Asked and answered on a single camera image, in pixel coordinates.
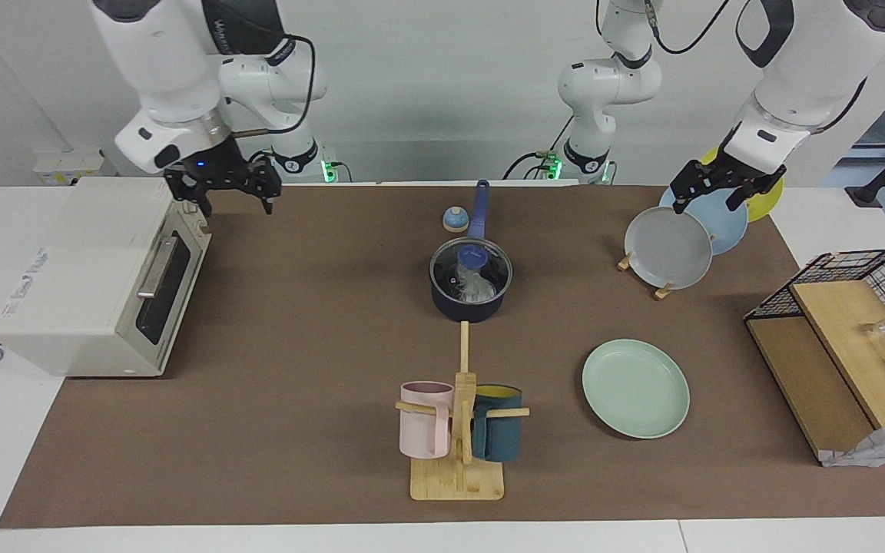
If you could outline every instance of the power socket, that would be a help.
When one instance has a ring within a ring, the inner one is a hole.
[[[85,176],[118,176],[101,150],[36,154],[32,171],[47,186],[71,186]]]

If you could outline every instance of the yellow plate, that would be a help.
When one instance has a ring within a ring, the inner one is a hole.
[[[702,161],[703,164],[710,164],[716,158],[716,151],[719,148],[713,147],[712,150],[709,150],[709,153],[703,155]],[[761,220],[761,218],[768,216],[770,211],[774,209],[777,201],[780,200],[781,195],[784,193],[784,178],[781,177],[777,180],[777,183],[774,184],[773,188],[770,189],[770,192],[766,194],[757,194],[751,199],[747,200],[747,208],[749,210],[749,218],[747,220],[748,223],[753,223],[753,221]]]

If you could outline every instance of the black wire rack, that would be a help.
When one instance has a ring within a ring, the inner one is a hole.
[[[839,280],[865,280],[885,305],[885,250],[864,250],[822,254],[791,277],[780,290],[773,293],[747,314],[752,319],[801,317],[797,299],[791,294],[793,284],[833,283]]]

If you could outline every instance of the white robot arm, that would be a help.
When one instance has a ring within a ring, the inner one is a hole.
[[[661,0],[654,3],[661,7]],[[610,0],[603,18],[610,59],[574,63],[559,75],[559,97],[572,108],[572,135],[555,152],[563,178],[602,178],[617,121],[605,113],[615,104],[649,101],[661,88],[661,66],[652,57],[651,27],[643,0]]]
[[[885,54],[885,0],[751,0],[737,38],[763,78],[715,160],[689,161],[671,182],[679,213],[719,188],[735,188],[731,210],[770,191],[791,151],[834,118]]]
[[[326,75],[313,43],[285,32],[274,0],[92,0],[91,13],[141,104],[115,143],[143,171],[164,171],[176,199],[210,214],[207,190],[233,188],[271,213],[281,178],[270,157],[287,174],[323,172],[306,115]],[[208,54],[229,57],[214,73]],[[221,101],[267,129],[233,133]],[[261,134],[273,151],[245,161],[236,137]]]
[[[595,182],[617,123],[605,109],[657,94],[661,69],[651,56],[661,0],[611,0],[603,38],[608,60],[584,60],[559,76],[572,108],[572,136],[556,154],[562,176]],[[885,0],[747,0],[737,39],[764,76],[737,115],[715,161],[692,160],[671,182],[675,210],[718,188],[735,188],[731,210],[767,193],[784,161],[819,132],[885,54]]]

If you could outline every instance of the pink mug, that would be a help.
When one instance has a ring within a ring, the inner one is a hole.
[[[414,459],[449,455],[449,410],[453,387],[446,382],[415,381],[401,385],[401,400],[436,407],[436,414],[400,410],[398,449]]]

